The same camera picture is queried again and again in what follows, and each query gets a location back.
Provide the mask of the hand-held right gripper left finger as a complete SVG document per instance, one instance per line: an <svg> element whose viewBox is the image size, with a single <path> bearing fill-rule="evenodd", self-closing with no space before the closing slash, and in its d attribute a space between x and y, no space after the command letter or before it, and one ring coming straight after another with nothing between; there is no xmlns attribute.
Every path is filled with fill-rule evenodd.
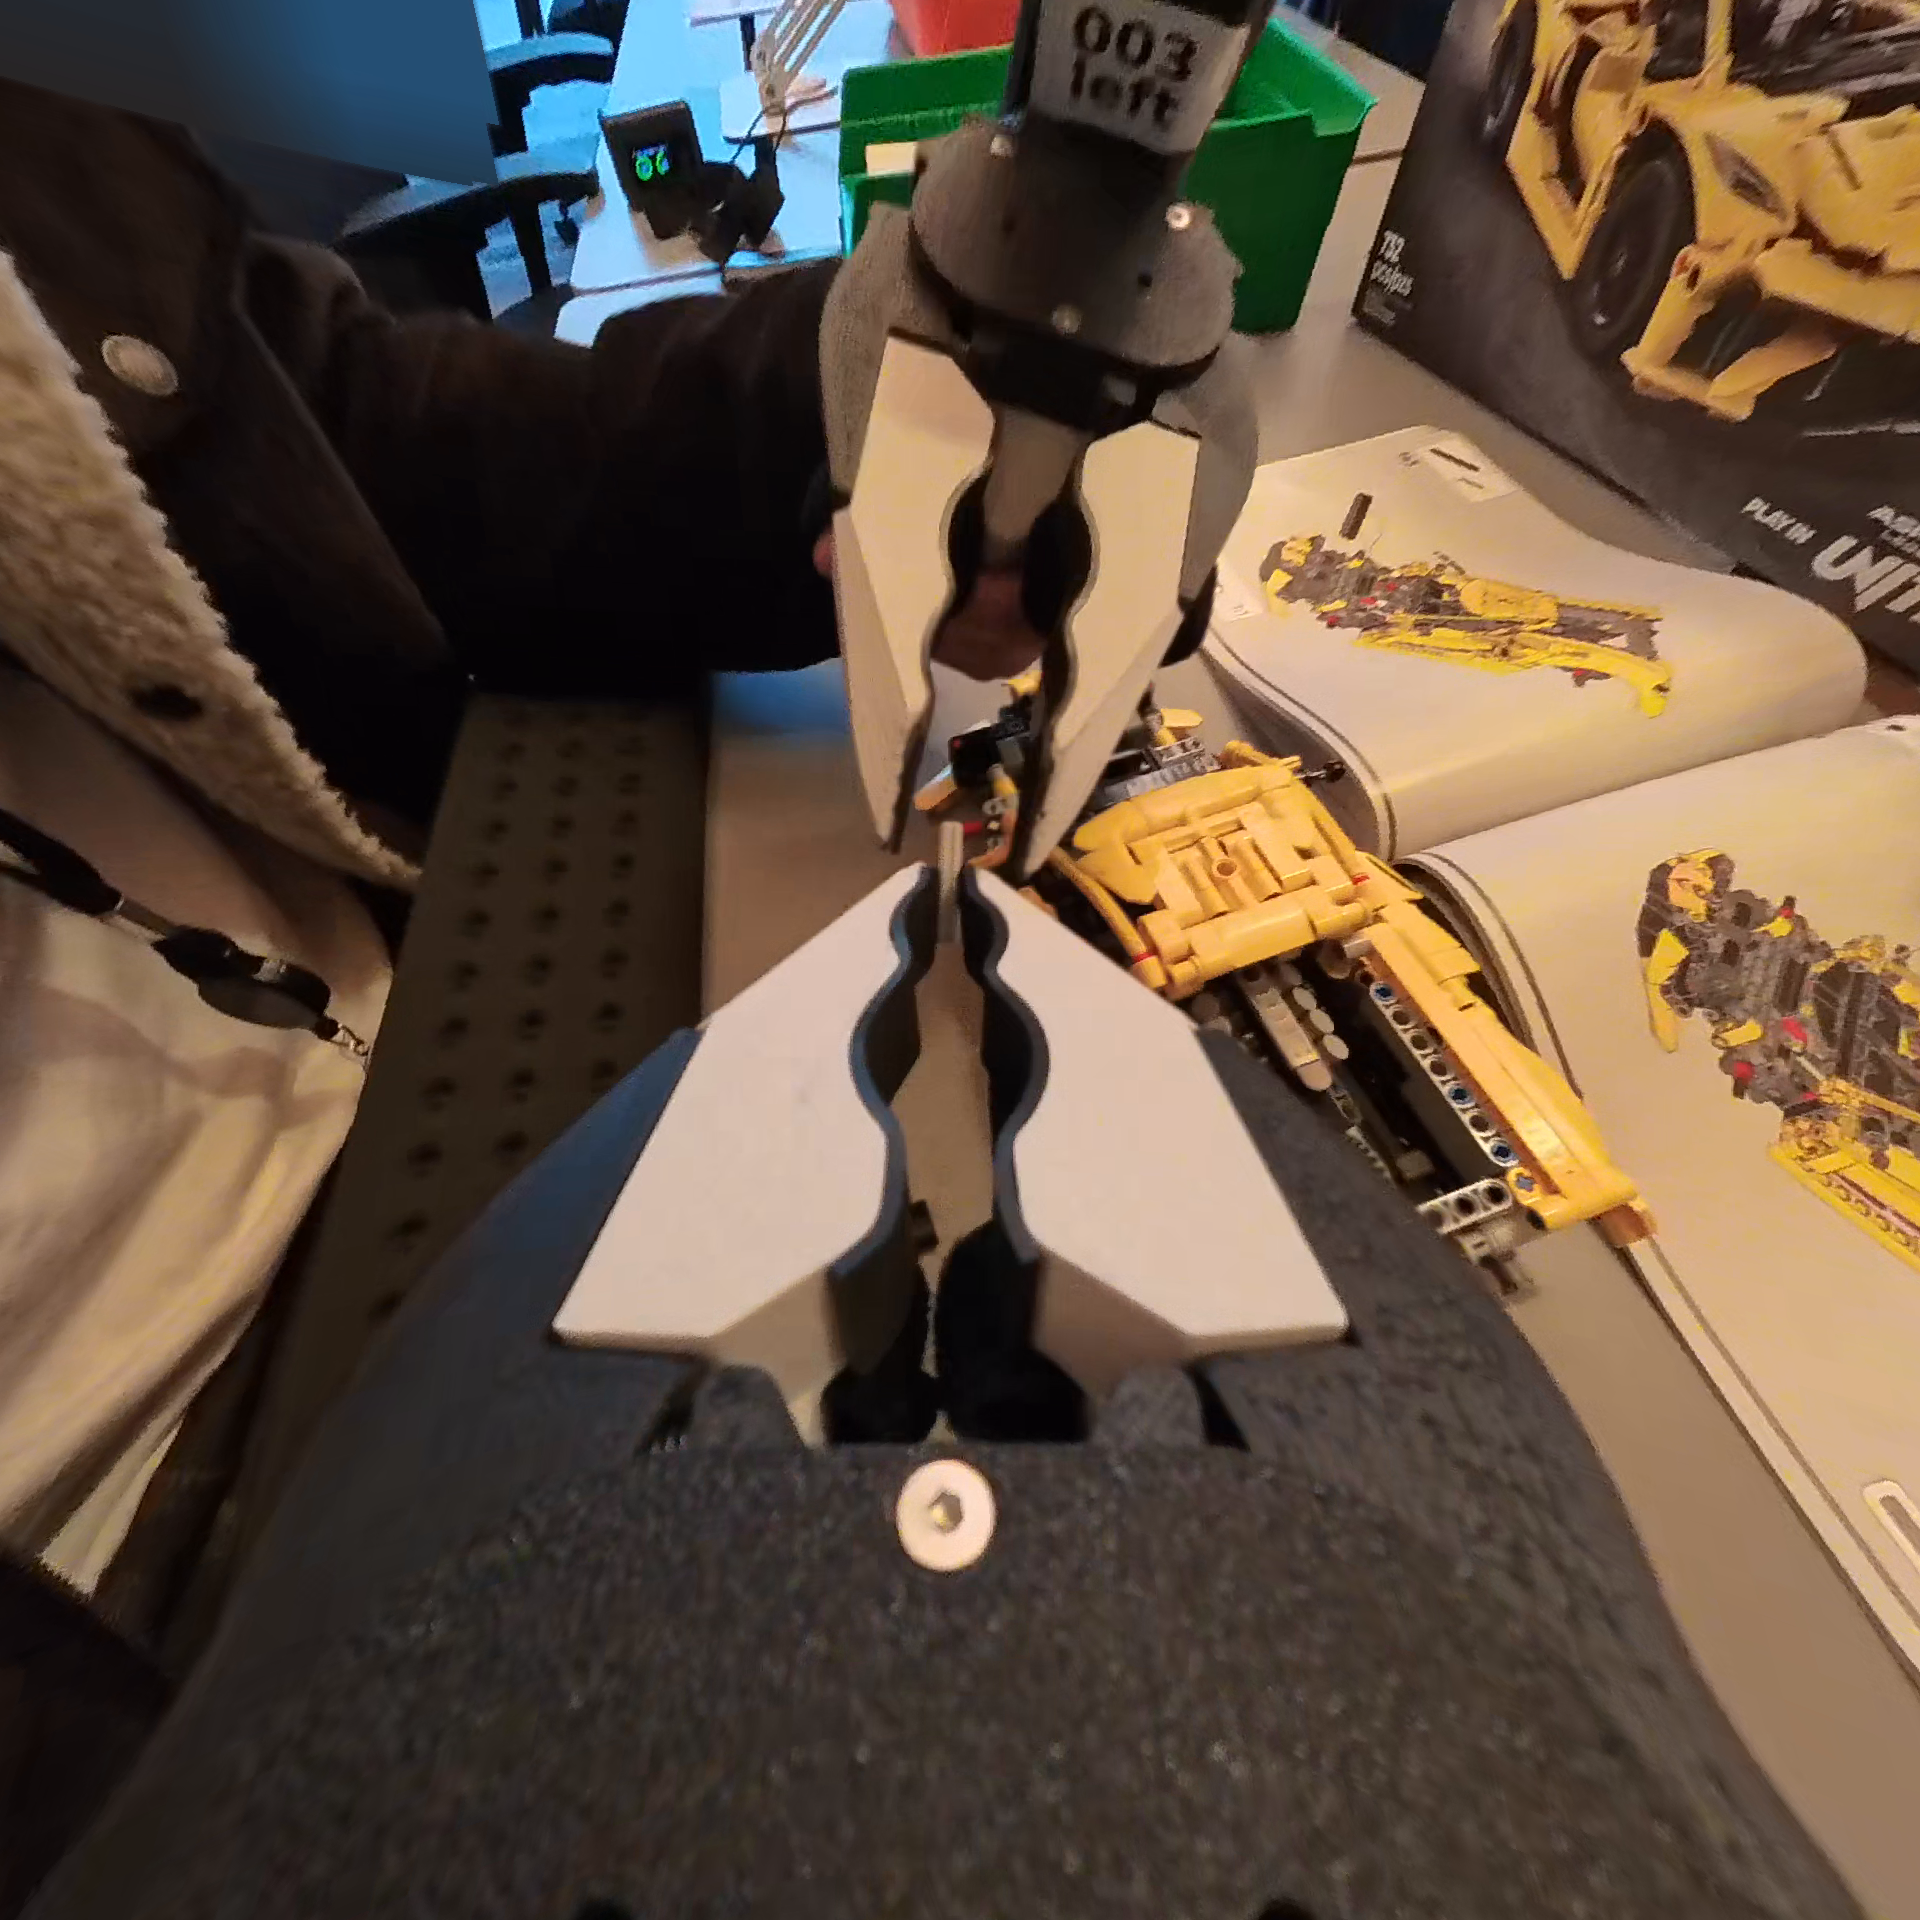
<svg viewBox="0 0 1920 1920"><path fill-rule="evenodd" d="M831 1443L925 1437L929 1242L894 1100L939 900L933 867L898 871L699 1030L560 1343L759 1370Z"/></svg>

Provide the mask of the wooden frame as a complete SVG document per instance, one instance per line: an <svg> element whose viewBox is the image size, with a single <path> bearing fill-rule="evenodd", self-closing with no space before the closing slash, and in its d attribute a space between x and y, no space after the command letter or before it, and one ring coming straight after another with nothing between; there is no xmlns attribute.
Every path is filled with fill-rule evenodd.
<svg viewBox="0 0 1920 1920"><path fill-rule="evenodd" d="M742 75L718 88L722 137L753 143L836 128L849 61L828 48L845 3L736 3Z"/></svg>

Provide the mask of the yellow brick car model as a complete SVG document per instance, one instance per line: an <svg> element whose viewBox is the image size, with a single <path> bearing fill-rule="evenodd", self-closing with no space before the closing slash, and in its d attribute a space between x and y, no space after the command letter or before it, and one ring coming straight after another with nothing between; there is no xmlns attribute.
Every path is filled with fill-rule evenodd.
<svg viewBox="0 0 1920 1920"><path fill-rule="evenodd" d="M1520 1253L1659 1224L1567 1074L1500 1009L1488 967L1418 882L1357 848L1340 777L1245 740L1214 748L1139 699L1020 898L1233 1050L1377 1206L1419 1219L1495 1293Z"/></svg>

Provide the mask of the instruction booklet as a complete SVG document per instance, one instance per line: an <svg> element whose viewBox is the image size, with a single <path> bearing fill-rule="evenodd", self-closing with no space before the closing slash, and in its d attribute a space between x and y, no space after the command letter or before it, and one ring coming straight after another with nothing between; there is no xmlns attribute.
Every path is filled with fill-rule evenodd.
<svg viewBox="0 0 1920 1920"><path fill-rule="evenodd" d="M1206 653L1591 1112L1639 1280L1914 1665L1914 717L1858 723L1833 613L1438 428L1262 467Z"/></svg>

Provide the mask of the person's pale trousers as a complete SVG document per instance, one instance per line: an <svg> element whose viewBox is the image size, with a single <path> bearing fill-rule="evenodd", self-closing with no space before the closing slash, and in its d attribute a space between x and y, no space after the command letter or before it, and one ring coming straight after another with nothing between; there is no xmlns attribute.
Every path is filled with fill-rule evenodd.
<svg viewBox="0 0 1920 1920"><path fill-rule="evenodd" d="M10 664L2 801L160 915L311 969L375 1037L389 951L350 882L209 812ZM94 1589L363 1086L338 1047L231 1021L137 939L6 882L6 1548Z"/></svg>

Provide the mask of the toy car set box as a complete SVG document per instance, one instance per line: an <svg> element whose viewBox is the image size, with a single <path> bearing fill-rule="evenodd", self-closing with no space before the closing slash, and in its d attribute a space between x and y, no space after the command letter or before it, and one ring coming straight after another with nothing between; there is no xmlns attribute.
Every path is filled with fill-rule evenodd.
<svg viewBox="0 0 1920 1920"><path fill-rule="evenodd" d="M1914 672L1918 5L1455 5L1355 319Z"/></svg>

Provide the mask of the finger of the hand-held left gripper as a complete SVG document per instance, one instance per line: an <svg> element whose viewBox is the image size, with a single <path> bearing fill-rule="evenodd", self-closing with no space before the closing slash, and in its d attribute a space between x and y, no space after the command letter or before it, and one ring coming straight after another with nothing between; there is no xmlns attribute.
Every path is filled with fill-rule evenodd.
<svg viewBox="0 0 1920 1920"><path fill-rule="evenodd" d="M933 668L1000 678L1000 660L943 647L964 599L953 526L983 485L991 408L947 352L888 336L845 502L836 512L832 592L857 780L886 853L898 853L937 707Z"/></svg>
<svg viewBox="0 0 1920 1920"><path fill-rule="evenodd" d="M1012 833L1017 886L1072 830L1180 635L1195 463L1198 440L1163 424L1097 440L1078 461L1072 506L1089 563L1041 660Z"/></svg>

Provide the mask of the person's left hand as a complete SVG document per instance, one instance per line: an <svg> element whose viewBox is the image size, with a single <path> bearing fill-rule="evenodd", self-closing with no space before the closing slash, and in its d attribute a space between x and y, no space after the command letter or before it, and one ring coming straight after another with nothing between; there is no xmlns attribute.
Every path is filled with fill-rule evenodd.
<svg viewBox="0 0 1920 1920"><path fill-rule="evenodd" d="M930 662L974 684L1029 672L1048 637L1027 617L1017 568L983 566L937 629Z"/></svg>

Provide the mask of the person's dark jacket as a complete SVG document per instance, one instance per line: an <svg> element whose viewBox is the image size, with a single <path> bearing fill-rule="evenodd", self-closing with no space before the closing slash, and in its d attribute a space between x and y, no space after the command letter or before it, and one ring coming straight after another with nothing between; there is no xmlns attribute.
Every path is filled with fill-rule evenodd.
<svg viewBox="0 0 1920 1920"><path fill-rule="evenodd" d="M252 229L174 128L2 104L6 662L217 812L417 886L461 727L458 332Z"/></svg>

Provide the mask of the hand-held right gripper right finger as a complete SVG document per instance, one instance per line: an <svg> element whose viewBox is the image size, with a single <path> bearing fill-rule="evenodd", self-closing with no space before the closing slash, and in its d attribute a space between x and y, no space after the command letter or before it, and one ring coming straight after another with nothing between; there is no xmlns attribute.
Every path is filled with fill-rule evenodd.
<svg viewBox="0 0 1920 1920"><path fill-rule="evenodd" d="M995 874L960 879L991 1218L960 1242L960 1433L1076 1443L1142 1372L1351 1331L1200 1031Z"/></svg>

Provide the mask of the person's left forearm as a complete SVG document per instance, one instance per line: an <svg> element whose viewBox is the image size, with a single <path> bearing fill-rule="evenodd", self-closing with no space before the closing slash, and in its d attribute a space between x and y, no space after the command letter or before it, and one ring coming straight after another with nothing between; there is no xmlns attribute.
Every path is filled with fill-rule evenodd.
<svg viewBox="0 0 1920 1920"><path fill-rule="evenodd" d="M461 672L617 697L836 653L820 328L836 262L602 324L581 350L389 312L260 239L245 303Z"/></svg>

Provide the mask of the grey desk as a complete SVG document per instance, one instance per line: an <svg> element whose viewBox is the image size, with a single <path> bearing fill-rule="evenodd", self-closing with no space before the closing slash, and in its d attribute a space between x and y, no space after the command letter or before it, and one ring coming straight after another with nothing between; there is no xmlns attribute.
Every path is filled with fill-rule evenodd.
<svg viewBox="0 0 1920 1920"><path fill-rule="evenodd" d="M1475 443L1554 517L1626 550L1727 562L1573 469L1348 319L1422 83L1306 22L1377 107L1360 132L1300 319L1258 340L1267 461L1403 426ZM722 678L707 825L704 1009L726 1004L892 867L832 668ZM1692 1657L1870 1916L1914 1916L1914 1671L1809 1531L1638 1272L1581 1230L1516 1261L1511 1318L1587 1424Z"/></svg>

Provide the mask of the black office chair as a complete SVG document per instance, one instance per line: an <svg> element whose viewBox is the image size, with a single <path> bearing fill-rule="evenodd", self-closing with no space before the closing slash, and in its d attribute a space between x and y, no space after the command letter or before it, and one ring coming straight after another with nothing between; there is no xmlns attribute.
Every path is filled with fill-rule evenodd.
<svg viewBox="0 0 1920 1920"><path fill-rule="evenodd" d="M597 194L594 135L531 145L529 102L548 88L614 78L617 46L597 32L533 28L537 5L515 5L520 37L487 48L491 94L491 180L470 185L406 180L356 209L334 239L377 303L397 312L465 312L491 324L483 251L507 229L533 303L556 304L544 213L569 239L572 209Z"/></svg>

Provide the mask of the green storage bin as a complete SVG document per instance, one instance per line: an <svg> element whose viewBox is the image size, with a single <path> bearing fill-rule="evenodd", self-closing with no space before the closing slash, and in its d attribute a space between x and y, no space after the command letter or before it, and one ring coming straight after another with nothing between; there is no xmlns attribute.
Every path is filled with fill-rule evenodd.
<svg viewBox="0 0 1920 1920"><path fill-rule="evenodd" d="M910 178L882 174L869 149L925 143L974 114L995 114L1007 63L1007 46L983 46L845 75L836 143L843 251L875 206L905 206L910 196ZM1299 321L1369 111L1368 90L1275 13L1187 174L1187 200L1212 209L1239 262L1239 333L1278 333Z"/></svg>

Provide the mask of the black electronic device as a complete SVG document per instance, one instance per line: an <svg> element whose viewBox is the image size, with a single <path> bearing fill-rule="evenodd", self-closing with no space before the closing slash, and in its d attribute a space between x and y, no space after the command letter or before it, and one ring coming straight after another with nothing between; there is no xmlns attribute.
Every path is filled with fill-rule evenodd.
<svg viewBox="0 0 1920 1920"><path fill-rule="evenodd" d="M652 104L597 119L619 190L647 233L689 239L713 264L763 251L785 204L775 143L752 137L752 168L708 157L688 102Z"/></svg>

